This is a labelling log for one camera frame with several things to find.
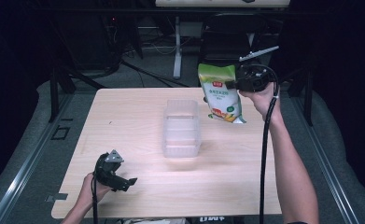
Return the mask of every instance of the hand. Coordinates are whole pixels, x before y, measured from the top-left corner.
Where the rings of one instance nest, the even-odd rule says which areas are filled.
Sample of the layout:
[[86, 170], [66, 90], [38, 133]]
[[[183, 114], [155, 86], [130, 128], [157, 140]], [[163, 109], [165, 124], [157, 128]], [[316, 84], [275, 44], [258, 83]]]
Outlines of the hand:
[[[74, 207], [66, 215], [62, 223], [80, 223], [84, 218], [86, 213], [92, 207], [92, 192], [91, 192], [91, 182], [93, 179], [92, 173], [87, 174], [84, 177], [82, 188], [80, 190], [79, 196], [77, 197], [77, 202]], [[97, 201], [100, 202], [104, 196], [112, 189], [109, 186], [105, 186], [97, 181], [96, 183], [97, 191]]]
[[[264, 120], [266, 118], [270, 102], [274, 97], [274, 83], [270, 82], [267, 85], [266, 89], [264, 89], [263, 91], [256, 91], [256, 92], [239, 91], [239, 93], [242, 96], [248, 97], [253, 101], [255, 108], [261, 113]], [[280, 104], [279, 100], [277, 100], [273, 109], [273, 115], [277, 116], [280, 113], [281, 113]]]
[[[89, 173], [84, 177], [83, 185], [80, 190], [79, 196], [77, 197], [77, 203], [81, 205], [92, 205], [92, 192], [91, 192], [91, 182], [93, 179], [93, 174]], [[97, 201], [100, 202], [104, 196], [111, 190], [109, 186], [105, 186], [97, 181], [96, 191], [97, 191]]]

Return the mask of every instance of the clear plastic container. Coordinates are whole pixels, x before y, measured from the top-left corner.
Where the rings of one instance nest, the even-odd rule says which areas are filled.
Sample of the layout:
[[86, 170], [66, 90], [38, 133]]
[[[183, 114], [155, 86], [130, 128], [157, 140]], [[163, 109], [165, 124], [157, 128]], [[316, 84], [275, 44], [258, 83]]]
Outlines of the clear plastic container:
[[201, 141], [199, 106], [194, 100], [168, 100], [162, 150], [167, 158], [196, 157]]

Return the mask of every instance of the snack bag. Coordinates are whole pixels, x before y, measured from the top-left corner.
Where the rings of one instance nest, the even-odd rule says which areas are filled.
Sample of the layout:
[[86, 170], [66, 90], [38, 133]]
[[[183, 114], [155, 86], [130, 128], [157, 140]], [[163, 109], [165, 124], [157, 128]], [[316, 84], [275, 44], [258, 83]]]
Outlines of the snack bag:
[[200, 63], [199, 79], [211, 110], [209, 118], [231, 123], [246, 123], [242, 117], [241, 101], [237, 89], [228, 90], [226, 87], [227, 81], [235, 81], [234, 65], [217, 67]]

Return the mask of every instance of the wooden table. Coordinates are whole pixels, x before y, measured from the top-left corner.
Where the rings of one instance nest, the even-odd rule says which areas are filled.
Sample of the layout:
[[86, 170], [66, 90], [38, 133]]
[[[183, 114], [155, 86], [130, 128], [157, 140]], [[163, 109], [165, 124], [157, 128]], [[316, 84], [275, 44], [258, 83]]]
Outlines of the wooden table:
[[[247, 123], [207, 117], [201, 88], [102, 89], [65, 174], [52, 216], [63, 218], [74, 205], [84, 176], [99, 156], [116, 149], [125, 160], [116, 174], [138, 180], [127, 192], [109, 192], [98, 204], [99, 217], [197, 217], [259, 213], [263, 121], [248, 98], [242, 98]], [[199, 103], [202, 145], [192, 159], [162, 155], [163, 109], [168, 99]], [[269, 137], [265, 189], [266, 214], [280, 214]]]

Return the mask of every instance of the black cable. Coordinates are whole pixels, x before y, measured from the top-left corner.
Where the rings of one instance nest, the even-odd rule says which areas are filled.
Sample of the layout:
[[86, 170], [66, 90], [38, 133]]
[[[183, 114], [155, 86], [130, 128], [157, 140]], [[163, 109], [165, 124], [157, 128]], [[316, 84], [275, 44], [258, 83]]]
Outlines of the black cable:
[[141, 80], [142, 88], [145, 88], [144, 80], [142, 79], [142, 75], [141, 75], [141, 73], [140, 73], [140, 72], [138, 72], [138, 71], [136, 71], [136, 73], [138, 73], [139, 79]]
[[264, 180], [265, 180], [265, 174], [266, 174], [266, 159], [267, 159], [267, 141], [268, 141], [268, 134], [269, 134], [269, 127], [270, 127], [270, 121], [273, 113], [273, 109], [276, 103], [276, 100], [278, 99], [278, 78], [275, 74], [274, 70], [271, 69], [268, 66], [262, 65], [262, 64], [252, 64], [252, 66], [259, 66], [264, 69], [267, 69], [270, 71], [270, 73], [273, 76], [274, 79], [274, 95], [270, 102], [269, 108], [267, 110], [266, 118], [264, 121], [264, 128], [263, 128], [263, 142], [262, 142], [262, 150], [261, 150], [261, 167], [260, 167], [260, 224], [263, 224], [264, 220]]
[[94, 224], [98, 223], [98, 212], [97, 212], [97, 178], [95, 177], [95, 172], [91, 180], [91, 193], [92, 193], [92, 216]]
[[144, 69], [141, 69], [139, 67], [136, 67], [136, 66], [134, 66], [134, 65], [132, 65], [130, 63], [127, 63], [127, 62], [125, 62], [123, 60], [121, 60], [121, 63], [120, 64], [123, 64], [123, 65], [125, 65], [125, 66], [127, 66], [129, 68], [132, 68], [133, 70], [138, 71], [140, 73], [143, 73], [143, 74], [146, 74], [148, 76], [154, 77], [154, 78], [158, 79], [159, 81], [161, 81], [164, 84], [165, 84], [165, 82], [163, 82], [163, 81], [165, 80], [165, 81], [169, 81], [171, 83], [174, 83], [174, 84], [179, 85], [179, 86], [182, 86], [182, 87], [189, 87], [189, 85], [183, 84], [181, 82], [175, 81], [175, 80], [170, 79], [170, 78], [167, 78], [167, 77], [161, 77], [160, 75], [157, 75], [157, 74], [151, 73], [149, 71], [146, 71]]

